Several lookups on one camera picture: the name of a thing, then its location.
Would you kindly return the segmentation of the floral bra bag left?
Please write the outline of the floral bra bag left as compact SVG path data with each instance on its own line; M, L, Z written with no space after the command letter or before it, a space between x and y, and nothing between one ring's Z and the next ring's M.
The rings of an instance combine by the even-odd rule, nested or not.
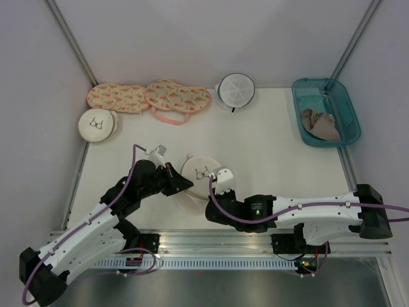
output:
M117 113L141 113L150 108L145 99L146 88L141 85L103 83L92 88L86 97L92 109Z

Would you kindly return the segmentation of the right frame post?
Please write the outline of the right frame post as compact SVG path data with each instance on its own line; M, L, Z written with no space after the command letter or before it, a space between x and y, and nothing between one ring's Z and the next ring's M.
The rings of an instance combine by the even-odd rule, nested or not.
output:
M348 61L350 60L353 52L357 48L359 42L364 36L367 28L369 27L372 19L377 14L378 10L380 9L381 5L383 4L383 0L371 0L360 19L357 27L355 28L351 38L349 39L346 48L344 49L343 53L339 61L337 62L334 70L332 71L330 78L331 79L338 79L341 75L342 71L345 69Z

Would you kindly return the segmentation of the white mesh laundry bag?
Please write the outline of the white mesh laundry bag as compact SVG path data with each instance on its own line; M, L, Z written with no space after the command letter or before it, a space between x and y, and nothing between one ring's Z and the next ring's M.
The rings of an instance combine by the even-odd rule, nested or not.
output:
M252 102L256 87L246 74L232 73L223 77L215 86L217 102L225 110L234 113Z

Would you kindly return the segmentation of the beige round laundry bag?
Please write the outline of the beige round laundry bag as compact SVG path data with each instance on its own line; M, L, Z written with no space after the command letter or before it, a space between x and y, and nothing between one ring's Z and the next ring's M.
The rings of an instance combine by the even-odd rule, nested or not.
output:
M208 183L211 172L221 167L215 159L205 155L187 157L183 163L180 175L190 180L194 185L180 193L174 199L186 212L199 215L205 211L208 203Z

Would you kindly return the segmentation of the frame post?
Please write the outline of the frame post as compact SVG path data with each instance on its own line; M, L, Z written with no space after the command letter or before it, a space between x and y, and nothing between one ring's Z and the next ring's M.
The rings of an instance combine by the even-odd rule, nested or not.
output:
M44 0L43 1L45 6L47 7L48 11L50 12L52 18L57 24L60 32L62 33L64 39L66 40L69 48L71 49L73 55L75 56L79 66L81 67L86 79L92 86L96 86L98 84L97 78L92 71L81 47L74 37L70 26L68 25L64 15L59 8L57 1L55 0Z
M378 10L380 9L381 5L383 4L383 0L371 0L360 19L357 27L355 28L351 38L349 39L346 48L344 49L343 53L339 61L337 62L334 70L332 71L330 78L331 79L338 79L341 75L342 71L345 69L348 61L350 60L353 52L357 48L359 42L364 36L367 28L369 27L372 19L377 14Z

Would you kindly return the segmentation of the left frame post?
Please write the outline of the left frame post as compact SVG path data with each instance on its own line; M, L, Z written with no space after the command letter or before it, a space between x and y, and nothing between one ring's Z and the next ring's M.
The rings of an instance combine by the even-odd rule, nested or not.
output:
M75 56L79 66L81 67L86 79L92 86L96 86L98 84L97 78L92 71L81 47L74 37L70 26L68 25L64 15L59 8L57 1L55 0L44 0L43 1L45 6L47 7L48 11L50 12L52 18L57 24L60 32L62 33L64 39L66 40L69 48L71 49L73 55Z

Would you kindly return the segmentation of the beige bra in bin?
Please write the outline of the beige bra in bin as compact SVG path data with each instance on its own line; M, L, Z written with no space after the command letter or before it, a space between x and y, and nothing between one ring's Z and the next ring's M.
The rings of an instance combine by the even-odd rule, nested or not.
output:
M302 111L304 129L314 137L325 141L340 141L341 137L336 129L336 121L331 114L317 113L312 109Z

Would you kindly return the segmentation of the teal plastic bin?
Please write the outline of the teal plastic bin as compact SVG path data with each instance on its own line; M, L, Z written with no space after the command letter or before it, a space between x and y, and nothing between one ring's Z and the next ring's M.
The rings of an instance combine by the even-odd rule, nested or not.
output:
M339 81L328 78L302 78L292 84L291 90L298 129L305 144L323 148L342 147L359 139L361 128L357 115L348 91ZM302 123L302 111L304 109L331 114L336 121L336 129L341 140L325 141L307 132Z

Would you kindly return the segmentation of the beige glasses-print laundry bag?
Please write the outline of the beige glasses-print laundry bag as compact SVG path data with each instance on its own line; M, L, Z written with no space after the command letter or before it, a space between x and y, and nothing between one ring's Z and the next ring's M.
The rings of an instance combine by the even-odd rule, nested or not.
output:
M119 117L115 111L89 109L79 119L80 136L89 143L109 139L118 128Z

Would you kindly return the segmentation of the aluminium mounting rail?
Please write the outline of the aluminium mounting rail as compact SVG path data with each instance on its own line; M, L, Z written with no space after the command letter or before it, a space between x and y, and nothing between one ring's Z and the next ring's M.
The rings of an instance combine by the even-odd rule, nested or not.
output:
M273 253L272 235L289 234L289 230L266 233L245 233L236 230L141 230L160 236L161 256L267 256ZM358 236L330 240L330 256L378 257L391 256L386 240L364 240Z

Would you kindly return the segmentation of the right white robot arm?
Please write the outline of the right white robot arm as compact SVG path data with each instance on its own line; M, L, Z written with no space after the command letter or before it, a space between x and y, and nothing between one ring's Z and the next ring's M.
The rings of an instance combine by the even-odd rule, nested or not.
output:
M230 191L209 197L205 217L239 232L292 230L291 243L298 253L350 235L369 240L392 237L383 198L369 184L338 196L306 199L257 194L238 201Z

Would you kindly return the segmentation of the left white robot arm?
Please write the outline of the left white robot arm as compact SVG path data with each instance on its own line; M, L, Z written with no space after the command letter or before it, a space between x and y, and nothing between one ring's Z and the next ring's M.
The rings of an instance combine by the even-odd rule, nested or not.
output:
M23 305L48 306L94 263L122 250L136 251L139 230L127 221L127 216L145 198L159 193L172 196L193 185L169 162L159 166L149 160L135 162L128 175L111 187L75 226L39 249L26 248L21 252Z

